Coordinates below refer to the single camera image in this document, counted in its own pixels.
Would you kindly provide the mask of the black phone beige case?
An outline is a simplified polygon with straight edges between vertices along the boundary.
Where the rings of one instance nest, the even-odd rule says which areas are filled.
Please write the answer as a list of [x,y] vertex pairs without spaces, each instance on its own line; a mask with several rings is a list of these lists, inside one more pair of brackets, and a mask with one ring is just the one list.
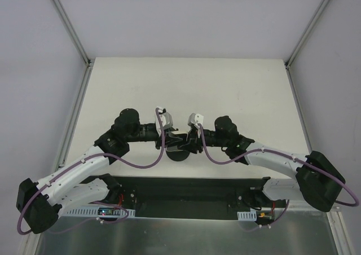
[[178,147],[186,143],[188,133],[185,131],[169,131],[166,133],[166,150],[168,152],[179,151]]

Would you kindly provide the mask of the black phone stand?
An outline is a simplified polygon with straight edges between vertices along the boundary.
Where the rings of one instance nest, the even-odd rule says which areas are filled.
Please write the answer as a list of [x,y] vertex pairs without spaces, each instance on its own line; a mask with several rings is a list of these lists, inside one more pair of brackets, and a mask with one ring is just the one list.
[[189,157],[190,153],[188,151],[184,151],[184,150],[179,150],[179,151],[166,150],[166,155],[172,161],[182,162]]

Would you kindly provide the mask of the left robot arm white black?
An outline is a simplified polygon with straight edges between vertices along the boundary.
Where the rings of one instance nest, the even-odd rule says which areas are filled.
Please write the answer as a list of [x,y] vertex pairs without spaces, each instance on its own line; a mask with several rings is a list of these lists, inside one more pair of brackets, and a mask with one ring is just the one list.
[[[161,161],[166,150],[181,149],[187,139],[188,134],[173,127],[172,116],[163,108],[155,109],[155,122],[150,124],[141,124],[137,110],[122,110],[110,129],[76,161],[35,182],[27,178],[20,183],[16,201],[20,213],[18,234],[40,234],[68,210],[82,204],[117,203],[120,186],[111,175],[100,176],[89,184],[81,182],[115,161],[136,169],[150,169]],[[159,156],[148,165],[126,161],[123,156],[133,142],[154,142]]]

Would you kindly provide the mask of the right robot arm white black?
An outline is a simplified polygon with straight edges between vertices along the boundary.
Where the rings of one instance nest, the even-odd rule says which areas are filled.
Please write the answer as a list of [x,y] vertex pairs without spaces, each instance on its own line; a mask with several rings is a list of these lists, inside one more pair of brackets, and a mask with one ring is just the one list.
[[219,147],[230,162],[259,166],[286,175],[296,182],[296,194],[311,207],[329,212],[336,203],[344,177],[318,151],[308,155],[275,150],[241,135],[229,116],[218,117],[214,130],[203,126],[203,117],[193,113],[188,119],[190,130],[177,148],[190,153],[201,153],[209,147]]

